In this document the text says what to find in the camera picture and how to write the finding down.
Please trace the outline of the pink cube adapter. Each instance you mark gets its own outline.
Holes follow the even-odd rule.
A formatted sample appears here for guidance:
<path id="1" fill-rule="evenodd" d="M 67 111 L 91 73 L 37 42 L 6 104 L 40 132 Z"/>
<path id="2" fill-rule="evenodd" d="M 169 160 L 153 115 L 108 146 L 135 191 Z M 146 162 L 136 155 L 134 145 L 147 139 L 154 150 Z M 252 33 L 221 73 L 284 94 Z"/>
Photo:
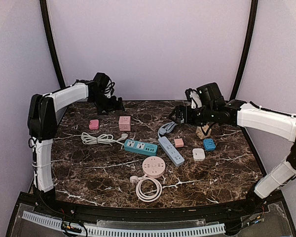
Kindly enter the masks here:
<path id="1" fill-rule="evenodd" d="M 120 116 L 118 126 L 120 131 L 131 131 L 131 117 Z"/>

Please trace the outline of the white charger plug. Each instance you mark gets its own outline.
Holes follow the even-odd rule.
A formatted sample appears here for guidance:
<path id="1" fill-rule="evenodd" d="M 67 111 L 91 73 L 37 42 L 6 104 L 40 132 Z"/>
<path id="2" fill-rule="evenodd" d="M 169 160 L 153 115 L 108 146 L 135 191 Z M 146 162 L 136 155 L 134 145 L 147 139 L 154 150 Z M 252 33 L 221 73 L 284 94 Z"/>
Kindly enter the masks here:
<path id="1" fill-rule="evenodd" d="M 192 150 L 192 156 L 194 161 L 203 161 L 205 159 L 205 151 L 202 148 L 194 148 Z"/>

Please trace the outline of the grey-blue power strip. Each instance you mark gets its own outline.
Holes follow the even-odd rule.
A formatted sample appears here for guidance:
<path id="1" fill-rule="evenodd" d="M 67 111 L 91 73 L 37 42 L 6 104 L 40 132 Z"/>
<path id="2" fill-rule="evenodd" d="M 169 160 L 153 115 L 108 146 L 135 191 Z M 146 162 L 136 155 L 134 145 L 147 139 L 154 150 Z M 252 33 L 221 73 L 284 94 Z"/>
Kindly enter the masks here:
<path id="1" fill-rule="evenodd" d="M 179 167 L 184 163 L 185 159 L 172 145 L 172 143 L 168 140 L 167 137 L 163 136 L 158 138 L 158 143 L 176 167 Z"/>

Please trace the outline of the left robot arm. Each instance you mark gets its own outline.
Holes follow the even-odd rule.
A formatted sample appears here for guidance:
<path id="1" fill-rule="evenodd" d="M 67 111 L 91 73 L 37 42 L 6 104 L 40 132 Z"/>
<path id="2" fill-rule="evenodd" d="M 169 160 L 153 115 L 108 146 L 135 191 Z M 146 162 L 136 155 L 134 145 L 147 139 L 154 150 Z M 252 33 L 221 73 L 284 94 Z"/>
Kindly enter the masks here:
<path id="1" fill-rule="evenodd" d="M 74 84 L 31 98 L 28 129 L 29 146 L 33 150 L 34 185 L 47 193 L 54 189 L 51 174 L 51 148 L 59 124 L 59 112 L 77 101 L 94 103 L 99 115 L 124 110 L 121 97 L 108 97 L 95 80 L 77 80 Z"/>

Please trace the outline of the teal power strip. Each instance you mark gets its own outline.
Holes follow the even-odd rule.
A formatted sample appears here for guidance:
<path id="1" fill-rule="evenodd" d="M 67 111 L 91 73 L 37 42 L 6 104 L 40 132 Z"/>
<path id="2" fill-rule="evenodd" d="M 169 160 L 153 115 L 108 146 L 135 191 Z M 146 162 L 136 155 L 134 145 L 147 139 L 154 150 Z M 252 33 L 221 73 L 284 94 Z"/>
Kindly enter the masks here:
<path id="1" fill-rule="evenodd" d="M 158 146 L 151 143 L 145 143 L 135 140 L 127 139 L 124 142 L 124 149 L 125 151 L 137 153 L 145 156 L 156 156 Z"/>

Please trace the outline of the blue cube plug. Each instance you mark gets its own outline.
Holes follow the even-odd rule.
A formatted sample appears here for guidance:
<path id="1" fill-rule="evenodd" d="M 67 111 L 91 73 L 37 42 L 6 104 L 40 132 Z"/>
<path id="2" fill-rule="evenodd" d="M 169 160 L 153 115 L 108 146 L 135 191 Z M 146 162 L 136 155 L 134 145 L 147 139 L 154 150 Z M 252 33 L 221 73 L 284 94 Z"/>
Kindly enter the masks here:
<path id="1" fill-rule="evenodd" d="M 204 139 L 203 146 L 206 151 L 214 151 L 216 149 L 216 144 L 211 138 Z"/>

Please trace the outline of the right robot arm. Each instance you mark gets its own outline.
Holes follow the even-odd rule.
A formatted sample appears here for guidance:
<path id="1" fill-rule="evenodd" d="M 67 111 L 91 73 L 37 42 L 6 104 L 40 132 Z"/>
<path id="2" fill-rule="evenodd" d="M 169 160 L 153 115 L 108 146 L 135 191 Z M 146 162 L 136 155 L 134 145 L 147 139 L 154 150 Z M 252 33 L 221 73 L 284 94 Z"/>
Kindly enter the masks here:
<path id="1" fill-rule="evenodd" d="M 252 128 L 292 142 L 289 154 L 256 183 L 254 195 L 242 202 L 242 210 L 246 214 L 253 214 L 261 206 L 260 199 L 265 199 L 296 176 L 296 114 L 266 109 L 253 102 L 231 100 L 218 107 L 211 104 L 200 108 L 179 105 L 169 114 L 169 119 L 195 126 L 219 123 Z"/>

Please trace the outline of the pink square adapter plug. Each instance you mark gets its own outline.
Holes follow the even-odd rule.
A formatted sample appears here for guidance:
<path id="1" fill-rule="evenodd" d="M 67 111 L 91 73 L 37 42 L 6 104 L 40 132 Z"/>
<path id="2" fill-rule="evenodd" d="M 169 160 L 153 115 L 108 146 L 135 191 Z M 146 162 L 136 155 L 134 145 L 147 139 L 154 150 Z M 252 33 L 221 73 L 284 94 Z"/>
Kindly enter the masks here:
<path id="1" fill-rule="evenodd" d="M 98 130 L 99 129 L 99 120 L 92 119 L 89 121 L 89 129 L 90 130 Z"/>

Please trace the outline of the pink charger plug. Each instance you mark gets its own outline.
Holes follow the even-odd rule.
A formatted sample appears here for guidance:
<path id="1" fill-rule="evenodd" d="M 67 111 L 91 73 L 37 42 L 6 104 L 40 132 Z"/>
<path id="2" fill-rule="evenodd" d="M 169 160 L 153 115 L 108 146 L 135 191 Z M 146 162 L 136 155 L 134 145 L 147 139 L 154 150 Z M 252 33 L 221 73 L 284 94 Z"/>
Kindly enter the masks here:
<path id="1" fill-rule="evenodd" d="M 184 146 L 184 141 L 182 138 L 178 138 L 174 140 L 174 144 L 176 148 L 181 148 Z"/>

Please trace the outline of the beige cube socket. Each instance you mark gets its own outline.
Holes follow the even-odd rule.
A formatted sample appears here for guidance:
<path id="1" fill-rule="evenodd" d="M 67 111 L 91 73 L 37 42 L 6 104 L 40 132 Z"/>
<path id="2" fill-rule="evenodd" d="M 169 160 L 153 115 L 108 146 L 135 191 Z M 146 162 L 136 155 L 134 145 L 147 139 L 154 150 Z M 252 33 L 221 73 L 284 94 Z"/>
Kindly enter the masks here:
<path id="1" fill-rule="evenodd" d="M 206 139 L 211 135 L 212 129 L 208 126 L 198 126 L 196 129 L 196 135 L 201 139 Z"/>

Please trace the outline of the pink round power strip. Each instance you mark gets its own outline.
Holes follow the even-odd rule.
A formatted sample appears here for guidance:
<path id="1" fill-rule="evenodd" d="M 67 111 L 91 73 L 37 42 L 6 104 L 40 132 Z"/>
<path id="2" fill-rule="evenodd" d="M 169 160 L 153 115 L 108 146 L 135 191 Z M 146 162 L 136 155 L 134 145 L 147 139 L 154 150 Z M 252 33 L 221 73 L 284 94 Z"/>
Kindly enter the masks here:
<path id="1" fill-rule="evenodd" d="M 142 163 L 143 173 L 149 178 L 159 178 L 165 173 L 165 161 L 157 156 L 146 158 Z"/>

